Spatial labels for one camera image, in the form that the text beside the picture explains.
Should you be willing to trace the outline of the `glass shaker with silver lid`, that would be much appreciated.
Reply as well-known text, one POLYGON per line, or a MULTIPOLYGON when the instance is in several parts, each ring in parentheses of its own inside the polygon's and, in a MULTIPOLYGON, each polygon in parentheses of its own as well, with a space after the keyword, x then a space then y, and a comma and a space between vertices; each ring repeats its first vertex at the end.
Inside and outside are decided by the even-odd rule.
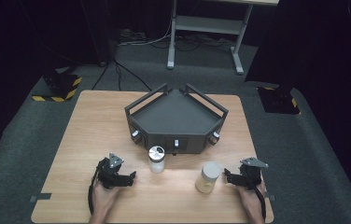
POLYGON ((165 168, 165 151, 162 147, 154 146, 148 151, 150 171, 161 173, 165 168))

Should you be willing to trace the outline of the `person's left hand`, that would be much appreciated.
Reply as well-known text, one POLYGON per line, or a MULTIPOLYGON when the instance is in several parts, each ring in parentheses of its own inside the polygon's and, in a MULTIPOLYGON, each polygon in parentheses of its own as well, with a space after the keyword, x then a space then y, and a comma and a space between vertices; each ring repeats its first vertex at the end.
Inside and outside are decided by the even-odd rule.
POLYGON ((95 217, 106 217, 112 208, 118 193, 118 187, 106 189, 99 180, 96 180, 93 184, 92 191, 93 215, 95 217))

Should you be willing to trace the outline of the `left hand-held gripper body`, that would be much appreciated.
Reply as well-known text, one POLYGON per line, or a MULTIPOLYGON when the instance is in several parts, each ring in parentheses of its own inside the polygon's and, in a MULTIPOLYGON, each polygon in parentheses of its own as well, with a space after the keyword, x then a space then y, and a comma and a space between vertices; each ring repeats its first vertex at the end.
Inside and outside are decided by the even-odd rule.
POLYGON ((97 179, 106 189, 121 187, 122 181, 119 169, 124 160, 110 152, 108 157, 103 158, 98 164, 97 179))

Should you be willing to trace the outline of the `power strip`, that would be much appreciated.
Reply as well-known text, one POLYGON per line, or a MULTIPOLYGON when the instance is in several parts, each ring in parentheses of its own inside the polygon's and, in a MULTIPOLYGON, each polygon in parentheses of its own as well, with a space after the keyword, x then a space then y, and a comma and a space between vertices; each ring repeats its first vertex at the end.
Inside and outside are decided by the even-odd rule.
POLYGON ((122 29, 120 31, 120 38, 119 41, 121 43, 129 43, 129 42, 145 42, 147 37, 144 33, 135 32, 130 29, 122 29))

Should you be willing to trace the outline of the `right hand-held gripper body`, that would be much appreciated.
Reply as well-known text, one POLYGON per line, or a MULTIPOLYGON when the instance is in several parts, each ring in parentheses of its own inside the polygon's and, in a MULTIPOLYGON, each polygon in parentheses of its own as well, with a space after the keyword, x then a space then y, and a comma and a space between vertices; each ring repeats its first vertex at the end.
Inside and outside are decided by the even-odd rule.
POLYGON ((261 169, 268 167, 268 163, 254 157, 241 160, 239 170, 242 177, 242 186, 253 189, 259 185, 261 183, 261 169))

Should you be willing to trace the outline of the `black yellow striped stand base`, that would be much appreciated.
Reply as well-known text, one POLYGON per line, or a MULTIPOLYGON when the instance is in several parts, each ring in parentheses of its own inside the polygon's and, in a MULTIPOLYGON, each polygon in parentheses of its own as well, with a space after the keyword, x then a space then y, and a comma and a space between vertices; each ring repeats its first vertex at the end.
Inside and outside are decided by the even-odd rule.
POLYGON ((38 102, 65 102, 76 94, 81 80, 82 77, 71 74, 43 76, 32 90, 32 99, 38 102))
POLYGON ((266 113, 300 114, 295 98, 289 92, 280 92, 276 88, 258 87, 260 101, 266 113))

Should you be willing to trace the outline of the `black corner shelf rack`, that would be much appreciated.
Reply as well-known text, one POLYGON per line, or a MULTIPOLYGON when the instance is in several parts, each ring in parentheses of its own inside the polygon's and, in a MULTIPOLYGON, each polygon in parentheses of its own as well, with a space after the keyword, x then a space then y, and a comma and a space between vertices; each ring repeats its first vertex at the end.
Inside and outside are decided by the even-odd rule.
POLYGON ((176 155, 215 145, 228 110, 190 84, 177 91, 163 84, 127 105, 125 114, 135 144, 176 155))

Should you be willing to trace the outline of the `person's right hand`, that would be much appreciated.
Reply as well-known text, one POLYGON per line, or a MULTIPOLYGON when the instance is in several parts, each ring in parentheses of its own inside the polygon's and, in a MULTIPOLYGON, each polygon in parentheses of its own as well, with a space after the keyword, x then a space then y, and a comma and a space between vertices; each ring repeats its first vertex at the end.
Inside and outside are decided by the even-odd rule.
POLYGON ((258 215, 262 216, 261 203, 256 191, 240 186, 237 186, 236 189, 240 194, 242 205, 245 208, 249 219, 258 215))

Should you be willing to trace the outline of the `white metal desk frame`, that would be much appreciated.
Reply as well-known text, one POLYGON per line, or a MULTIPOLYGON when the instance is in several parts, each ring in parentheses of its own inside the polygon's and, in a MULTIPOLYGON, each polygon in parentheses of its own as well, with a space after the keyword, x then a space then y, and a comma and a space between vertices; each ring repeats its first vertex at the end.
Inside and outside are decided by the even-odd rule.
POLYGON ((242 75, 245 70, 242 66, 239 51, 244 39, 246 27, 249 23, 249 18, 253 6, 277 6, 279 0, 215 0, 219 2, 231 2, 236 4, 246 5, 246 12, 240 21, 214 19, 205 17, 194 16, 181 16, 177 14, 177 0, 172 0, 171 12, 171 33, 170 45, 168 47, 167 65, 168 69, 175 67, 176 56, 176 32, 177 31, 190 31, 190 32, 204 32, 213 34, 224 35, 237 35, 237 40, 234 46, 230 47, 232 60, 234 63, 235 71, 238 75, 242 75))

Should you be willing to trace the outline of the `yellowish jar with white lid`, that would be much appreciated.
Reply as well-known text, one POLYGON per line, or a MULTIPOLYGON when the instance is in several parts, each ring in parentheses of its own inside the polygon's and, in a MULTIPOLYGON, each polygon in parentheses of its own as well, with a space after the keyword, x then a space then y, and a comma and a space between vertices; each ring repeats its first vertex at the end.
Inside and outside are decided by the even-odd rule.
POLYGON ((196 179, 196 189, 199 190, 201 193, 211 193, 216 185, 220 174, 221 169, 216 162, 206 162, 202 167, 201 174, 196 179))

